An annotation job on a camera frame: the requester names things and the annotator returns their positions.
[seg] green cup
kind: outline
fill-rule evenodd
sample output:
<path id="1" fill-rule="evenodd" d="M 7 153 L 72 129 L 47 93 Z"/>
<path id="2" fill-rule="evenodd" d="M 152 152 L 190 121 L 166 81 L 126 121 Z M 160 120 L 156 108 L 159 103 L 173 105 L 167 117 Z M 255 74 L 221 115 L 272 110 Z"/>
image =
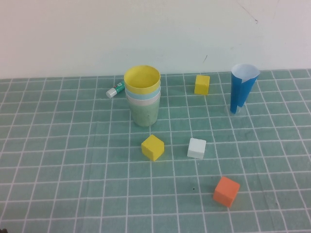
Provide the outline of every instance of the green cup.
<path id="1" fill-rule="evenodd" d="M 133 121 L 136 124 L 142 127 L 147 127 L 156 122 L 160 106 L 160 98 L 158 98 L 154 103 L 146 106 L 139 106 L 131 103 L 130 101 L 128 102 Z"/>

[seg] orange cube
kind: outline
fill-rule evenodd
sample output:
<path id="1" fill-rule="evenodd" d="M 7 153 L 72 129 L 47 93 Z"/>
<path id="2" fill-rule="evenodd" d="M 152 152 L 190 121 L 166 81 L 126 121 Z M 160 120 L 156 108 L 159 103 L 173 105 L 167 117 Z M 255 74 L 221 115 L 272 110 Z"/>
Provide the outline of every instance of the orange cube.
<path id="1" fill-rule="evenodd" d="M 231 207 L 239 188 L 240 184 L 223 176 L 215 189 L 213 199 L 226 207 Z"/>

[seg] white wall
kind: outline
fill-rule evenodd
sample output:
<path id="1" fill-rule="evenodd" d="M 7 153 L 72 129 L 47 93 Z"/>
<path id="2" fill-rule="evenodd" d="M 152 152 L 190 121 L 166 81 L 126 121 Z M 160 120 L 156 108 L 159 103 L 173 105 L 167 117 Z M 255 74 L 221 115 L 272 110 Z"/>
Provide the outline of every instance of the white wall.
<path id="1" fill-rule="evenodd" d="M 311 1 L 0 1 L 0 78 L 123 74 L 141 64 L 224 71 L 245 62 L 311 67 Z"/>

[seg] yellow cup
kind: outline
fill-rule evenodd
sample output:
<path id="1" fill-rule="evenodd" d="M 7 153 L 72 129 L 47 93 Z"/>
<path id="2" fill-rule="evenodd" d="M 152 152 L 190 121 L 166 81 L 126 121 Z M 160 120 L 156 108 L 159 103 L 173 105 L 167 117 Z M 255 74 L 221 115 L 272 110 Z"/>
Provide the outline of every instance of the yellow cup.
<path id="1" fill-rule="evenodd" d="M 136 66 L 125 73 L 124 82 L 130 92 L 150 94 L 160 86 L 160 73 L 150 66 Z"/>

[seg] glue stick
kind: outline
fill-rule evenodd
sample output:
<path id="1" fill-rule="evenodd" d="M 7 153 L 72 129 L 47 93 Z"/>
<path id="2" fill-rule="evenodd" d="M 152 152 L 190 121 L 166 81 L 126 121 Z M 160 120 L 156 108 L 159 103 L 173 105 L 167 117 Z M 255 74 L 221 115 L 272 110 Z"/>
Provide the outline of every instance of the glue stick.
<path id="1" fill-rule="evenodd" d="M 119 92 L 123 91 L 125 89 L 124 81 L 121 83 L 118 83 L 116 86 L 112 87 L 110 90 L 106 92 L 106 95 L 108 98 L 114 97 Z"/>

